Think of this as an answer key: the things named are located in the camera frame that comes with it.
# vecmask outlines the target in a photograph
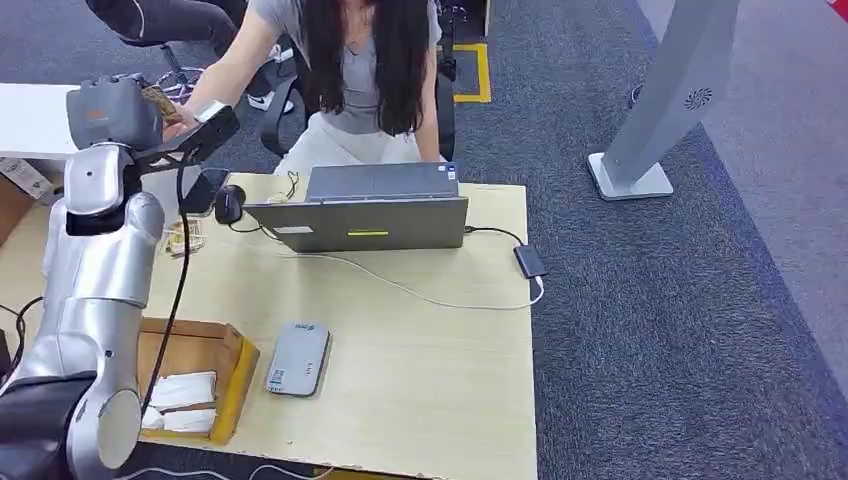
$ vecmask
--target gray t-shirt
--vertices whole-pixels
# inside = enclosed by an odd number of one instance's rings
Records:
[[[291,37],[297,48],[303,52],[306,61],[309,62],[307,49],[304,45],[304,32],[300,28],[299,7],[297,5],[299,1],[302,0],[251,0],[250,8],[253,8],[274,29],[275,34],[285,33]],[[435,47],[442,37],[442,29],[439,27],[434,0],[430,0],[428,13],[430,44]],[[330,125],[348,133],[378,132],[380,131],[377,126],[379,93],[374,81],[374,71],[377,65],[374,39],[373,37],[369,38],[367,44],[363,45],[356,55],[346,47],[343,47],[343,49],[344,110],[339,114],[323,113],[324,118]]]

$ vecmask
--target laptop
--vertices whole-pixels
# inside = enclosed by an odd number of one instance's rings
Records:
[[[298,253],[459,248],[468,199],[452,164],[353,165],[313,168],[303,203],[244,210]]]

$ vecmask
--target long black hair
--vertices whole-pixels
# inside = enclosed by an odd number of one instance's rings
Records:
[[[371,33],[377,53],[375,81],[380,96],[377,124],[390,135],[421,125],[421,88],[430,47],[428,2],[432,0],[363,0],[374,7]],[[344,110],[342,60],[344,0],[301,0],[300,24],[312,69],[311,89],[324,112]]]

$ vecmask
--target cardboard box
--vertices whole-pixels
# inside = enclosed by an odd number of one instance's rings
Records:
[[[20,158],[0,157],[0,173],[33,200],[38,200],[53,190],[53,184],[44,175]]]
[[[33,203],[32,197],[0,175],[0,245],[9,238]]]
[[[138,388],[144,398],[159,354],[167,319],[144,318],[138,336]],[[236,430],[259,350],[232,325],[177,320],[171,329],[159,376],[214,371],[215,403],[177,410],[214,408],[215,423],[208,433],[142,429],[143,437],[202,438],[224,445]]]

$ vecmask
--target computer mouse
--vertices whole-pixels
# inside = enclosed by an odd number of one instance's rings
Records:
[[[238,185],[227,185],[215,194],[215,221],[221,225],[232,225],[241,220],[247,195]]]

